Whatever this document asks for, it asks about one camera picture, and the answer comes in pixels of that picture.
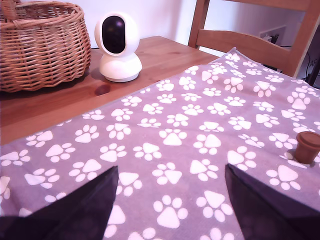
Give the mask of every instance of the fabric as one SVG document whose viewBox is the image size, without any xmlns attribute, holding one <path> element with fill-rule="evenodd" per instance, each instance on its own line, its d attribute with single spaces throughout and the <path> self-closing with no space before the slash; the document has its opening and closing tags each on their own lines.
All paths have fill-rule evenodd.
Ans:
<svg viewBox="0 0 320 240">
<path fill-rule="evenodd" d="M 26 216 L 118 165 L 106 238 L 244 239 L 225 165 L 320 211 L 320 156 L 293 158 L 299 132 L 320 132 L 319 109 L 319 90 L 232 49 L 3 146 L 1 214 Z"/>
</svg>

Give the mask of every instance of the dark object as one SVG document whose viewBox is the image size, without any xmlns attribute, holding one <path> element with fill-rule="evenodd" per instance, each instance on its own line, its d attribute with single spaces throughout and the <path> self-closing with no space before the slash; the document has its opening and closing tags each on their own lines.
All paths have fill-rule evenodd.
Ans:
<svg viewBox="0 0 320 240">
<path fill-rule="evenodd" d="M 119 54 L 126 47 L 125 22 L 119 16 L 110 16 L 102 24 L 102 41 L 105 49 Z"/>
<path fill-rule="evenodd" d="M 246 240 L 320 239 L 320 212 L 230 164 L 225 166 L 225 181 Z"/>
<path fill-rule="evenodd" d="M 0 240 L 101 240 L 116 198 L 114 166 L 27 217 L 0 217 Z"/>
<path fill-rule="evenodd" d="M 303 164 L 311 164 L 320 152 L 320 135 L 303 131 L 296 136 L 298 146 L 294 152 L 295 159 Z"/>
</svg>

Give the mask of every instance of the table surface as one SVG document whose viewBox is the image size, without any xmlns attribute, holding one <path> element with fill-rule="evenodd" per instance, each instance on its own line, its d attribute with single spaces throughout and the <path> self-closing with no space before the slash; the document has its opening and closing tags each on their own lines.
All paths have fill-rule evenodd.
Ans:
<svg viewBox="0 0 320 240">
<path fill-rule="evenodd" d="M 99 49 L 92 49 L 91 65 L 83 77 L 33 92 L 1 92 L 1 145 L 98 108 L 191 66 L 207 64 L 218 58 L 161 36 L 141 39 L 136 54 L 142 70 L 138 78 L 130 82 L 106 80 L 99 72 L 102 53 Z"/>
</svg>

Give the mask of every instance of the wooden chair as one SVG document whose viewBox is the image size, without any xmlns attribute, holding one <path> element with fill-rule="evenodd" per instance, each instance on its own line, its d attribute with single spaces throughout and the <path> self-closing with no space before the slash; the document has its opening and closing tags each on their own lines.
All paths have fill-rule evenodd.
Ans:
<svg viewBox="0 0 320 240">
<path fill-rule="evenodd" d="M 285 49 L 262 38 L 233 31 L 204 30 L 210 0 L 197 0 L 188 46 L 199 46 L 228 52 L 236 47 L 247 57 L 281 69 L 296 77 L 309 45 L 320 23 L 320 0 L 226 0 L 305 12 L 291 49 Z"/>
</svg>

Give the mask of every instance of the security camera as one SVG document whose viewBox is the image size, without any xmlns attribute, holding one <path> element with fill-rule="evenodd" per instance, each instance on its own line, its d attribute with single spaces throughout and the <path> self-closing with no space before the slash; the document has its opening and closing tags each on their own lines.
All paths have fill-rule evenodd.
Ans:
<svg viewBox="0 0 320 240">
<path fill-rule="evenodd" d="M 95 25 L 95 42 L 102 50 L 99 70 L 107 80 L 128 82 L 138 77 L 142 64 L 135 51 L 139 45 L 138 27 L 123 12 L 110 12 Z"/>
</svg>

